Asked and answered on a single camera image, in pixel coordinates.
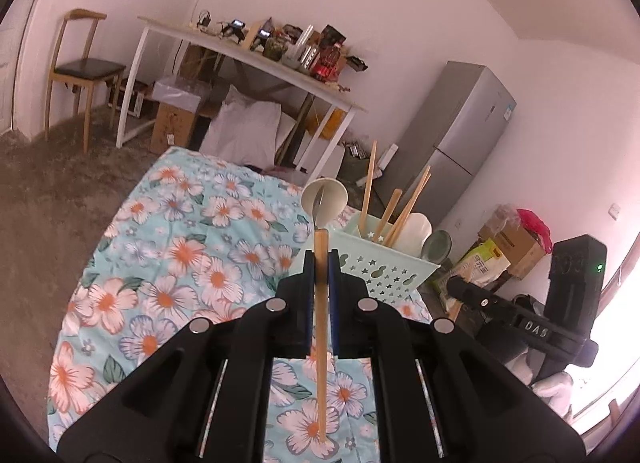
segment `wall switch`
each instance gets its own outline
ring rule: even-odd
[[[618,221],[618,217],[620,217],[620,205],[613,203],[609,207],[609,215],[614,221]]]

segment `black chair seat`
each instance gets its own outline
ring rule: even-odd
[[[83,78],[84,80],[97,80],[123,72],[125,66],[99,58],[83,58],[57,66],[54,70],[59,75]]]

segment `metal screw head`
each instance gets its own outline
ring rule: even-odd
[[[191,333],[204,333],[207,329],[209,329],[209,321],[204,317],[194,318],[191,322],[189,322],[189,329]]]
[[[363,311],[374,311],[378,308],[378,303],[371,297],[358,300],[358,307]]]
[[[433,322],[433,328],[438,333],[443,333],[446,335],[447,333],[450,333],[453,331],[454,325],[453,325],[453,322],[450,321],[448,318],[439,318]]]
[[[269,299],[266,306],[269,311],[282,311],[287,307],[287,302],[284,299],[275,297],[274,299]]]

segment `chair leg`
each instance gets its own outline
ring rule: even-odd
[[[115,77],[116,88],[113,93],[113,101],[111,102],[111,120],[109,120],[109,130],[113,130],[113,122],[116,119],[116,106],[118,105],[118,95],[120,94],[120,85],[122,83],[122,73]]]
[[[91,105],[94,103],[94,86],[89,84],[86,90],[86,109],[84,110],[84,136],[82,140],[82,150],[89,152],[89,129],[91,128]]]
[[[80,94],[82,93],[82,86],[74,86],[74,118],[78,115],[78,108],[80,107]]]
[[[49,111],[51,109],[51,88],[53,87],[53,80],[47,82],[47,94],[44,106],[44,139],[49,140]]]

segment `white table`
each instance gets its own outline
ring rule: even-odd
[[[120,120],[118,122],[118,135],[116,138],[116,147],[118,148],[121,148],[126,141],[129,141],[131,138],[137,136],[147,127],[150,127],[154,124],[154,120],[150,120],[142,123],[142,125],[131,129],[129,132],[125,132],[125,127],[127,124],[127,108],[129,107],[129,101],[133,92],[133,84],[136,81],[136,75],[138,74],[138,68],[140,67],[140,59],[142,59],[142,53],[145,50],[146,38],[148,37],[150,31],[155,31],[163,35],[179,38],[187,43],[193,43],[195,45],[202,46],[203,48],[210,49],[212,51],[215,51],[216,53],[219,53],[220,55],[230,57],[238,62],[242,62],[243,64],[247,64],[256,69],[259,69],[260,71],[273,75],[280,80],[284,80],[285,82],[288,82],[289,84],[300,88],[303,91],[306,91],[307,93],[320,98],[321,100],[328,102],[330,104],[330,107],[327,110],[324,118],[322,119],[322,122],[318,126],[318,129],[311,139],[311,142],[305,149],[304,154],[300,158],[300,162],[296,166],[297,170],[301,170],[303,168],[309,151],[311,151],[311,148],[314,146],[316,141],[318,141],[318,138],[322,130],[324,129],[324,126],[329,121],[329,117],[331,117],[332,112],[334,112],[334,109],[337,107],[346,111],[347,114],[343,118],[342,123],[340,123],[340,125],[338,126],[334,137],[329,141],[329,144],[320,157],[318,164],[314,167],[311,174],[309,175],[308,182],[311,182],[318,177],[320,171],[322,170],[322,167],[324,167],[327,159],[331,156],[332,151],[338,144],[338,141],[344,134],[345,130],[347,130],[347,127],[351,123],[351,120],[353,120],[356,112],[365,112],[362,107],[359,107],[351,102],[342,93],[328,88],[322,82],[319,82],[314,78],[308,77],[307,75],[304,75],[300,72],[294,71],[293,69],[288,68],[279,62],[269,60],[268,58],[263,57],[260,53],[246,50],[229,39],[221,39],[219,37],[203,33],[200,30],[191,29],[186,26],[174,26],[172,24],[166,24],[164,22],[159,22],[147,17],[139,17],[139,19],[144,21],[145,28],[142,30],[142,35],[140,36],[140,42],[138,42],[138,48],[136,49],[136,54],[134,55],[133,62],[131,63],[129,78],[127,79],[127,86],[124,91],[124,99],[122,101],[122,109],[120,111]],[[296,126],[299,125],[302,125],[300,119],[296,122]]]

